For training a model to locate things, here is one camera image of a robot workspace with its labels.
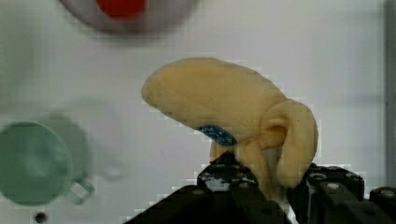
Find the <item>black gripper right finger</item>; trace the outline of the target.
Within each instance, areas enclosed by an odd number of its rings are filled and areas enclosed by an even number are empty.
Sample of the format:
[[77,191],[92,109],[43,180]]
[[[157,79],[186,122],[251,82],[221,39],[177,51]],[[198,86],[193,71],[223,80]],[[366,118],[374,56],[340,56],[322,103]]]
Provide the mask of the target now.
[[395,224],[395,188],[365,199],[363,178],[337,166],[312,163],[287,198],[299,224]]

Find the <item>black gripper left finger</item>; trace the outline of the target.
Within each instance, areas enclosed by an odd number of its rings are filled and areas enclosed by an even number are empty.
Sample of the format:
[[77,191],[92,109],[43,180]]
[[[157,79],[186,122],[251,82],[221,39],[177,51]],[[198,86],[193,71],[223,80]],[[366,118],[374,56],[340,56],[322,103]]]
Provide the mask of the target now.
[[268,201],[254,174],[231,152],[210,162],[188,185],[124,224],[291,224],[280,206]]

